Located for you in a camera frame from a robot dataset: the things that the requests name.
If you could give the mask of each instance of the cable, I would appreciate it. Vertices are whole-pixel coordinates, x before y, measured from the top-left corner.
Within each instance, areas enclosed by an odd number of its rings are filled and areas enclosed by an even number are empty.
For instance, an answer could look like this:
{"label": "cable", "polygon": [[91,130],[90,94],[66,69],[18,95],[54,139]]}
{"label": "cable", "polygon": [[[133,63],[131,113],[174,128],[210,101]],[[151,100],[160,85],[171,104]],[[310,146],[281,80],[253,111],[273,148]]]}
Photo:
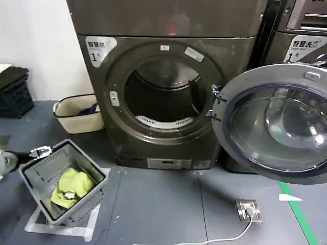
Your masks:
{"label": "cable", "polygon": [[247,230],[250,228],[250,226],[252,225],[252,222],[253,222],[253,211],[252,209],[246,209],[245,210],[245,214],[246,216],[248,216],[250,218],[250,223],[245,227],[244,231],[238,235],[237,237],[234,237],[234,238],[226,238],[226,239],[214,239],[214,240],[209,240],[209,241],[205,241],[205,242],[202,242],[202,243],[178,243],[178,244],[174,244],[174,245],[205,245],[207,243],[210,243],[210,242],[218,242],[218,241],[235,241],[239,238],[241,238],[246,232]]}

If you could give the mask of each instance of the yellow towel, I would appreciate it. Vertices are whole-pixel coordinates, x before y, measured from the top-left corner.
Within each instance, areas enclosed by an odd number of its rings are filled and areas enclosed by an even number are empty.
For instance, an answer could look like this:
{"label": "yellow towel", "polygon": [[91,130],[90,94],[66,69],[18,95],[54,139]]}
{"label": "yellow towel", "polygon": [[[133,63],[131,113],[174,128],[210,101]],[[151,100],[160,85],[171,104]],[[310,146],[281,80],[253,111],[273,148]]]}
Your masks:
{"label": "yellow towel", "polygon": [[[84,172],[77,172],[70,168],[65,172],[60,180],[59,185],[51,196],[51,201],[61,207],[70,208],[79,198],[85,196],[94,187],[93,181]],[[75,193],[74,199],[65,197],[66,192]]]}

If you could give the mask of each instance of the electrical outlet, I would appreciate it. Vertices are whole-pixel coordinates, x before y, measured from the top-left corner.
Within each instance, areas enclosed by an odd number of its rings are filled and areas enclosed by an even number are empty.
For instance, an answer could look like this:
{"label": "electrical outlet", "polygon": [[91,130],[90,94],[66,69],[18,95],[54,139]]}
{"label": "electrical outlet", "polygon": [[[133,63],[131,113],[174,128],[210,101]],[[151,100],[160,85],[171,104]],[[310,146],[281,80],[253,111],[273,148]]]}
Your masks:
{"label": "electrical outlet", "polygon": [[245,214],[245,209],[250,208],[253,211],[253,222],[262,223],[262,214],[256,200],[236,200],[236,207],[242,222],[250,222],[250,218]]}

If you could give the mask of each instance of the green line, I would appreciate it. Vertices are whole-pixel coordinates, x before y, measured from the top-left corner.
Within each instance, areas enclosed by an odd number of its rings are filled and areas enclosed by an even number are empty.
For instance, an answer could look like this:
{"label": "green line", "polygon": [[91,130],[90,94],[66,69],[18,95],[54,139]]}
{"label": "green line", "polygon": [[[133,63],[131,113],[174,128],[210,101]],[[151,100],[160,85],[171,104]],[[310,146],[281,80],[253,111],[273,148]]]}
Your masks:
{"label": "green line", "polygon": [[[290,186],[287,183],[279,182],[284,194],[293,195]],[[297,201],[288,202],[293,210],[293,213],[303,230],[304,235],[306,236],[309,245],[319,245],[318,240],[316,239],[308,221],[306,220],[305,215],[303,214],[300,205]]]}

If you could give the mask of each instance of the circular door opening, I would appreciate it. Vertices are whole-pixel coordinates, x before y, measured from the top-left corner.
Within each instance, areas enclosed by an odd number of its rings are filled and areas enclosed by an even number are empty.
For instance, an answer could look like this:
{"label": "circular door opening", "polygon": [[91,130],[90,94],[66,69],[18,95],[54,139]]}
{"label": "circular door opening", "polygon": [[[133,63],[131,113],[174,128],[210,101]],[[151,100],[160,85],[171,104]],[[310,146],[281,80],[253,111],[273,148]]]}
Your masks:
{"label": "circular door opening", "polygon": [[306,172],[325,163],[325,98],[294,87],[261,87],[239,98],[227,130],[243,156],[283,172]]}
{"label": "circular door opening", "polygon": [[151,59],[128,77],[125,102],[148,127],[171,130],[195,120],[207,100],[206,84],[195,69],[174,58]]}

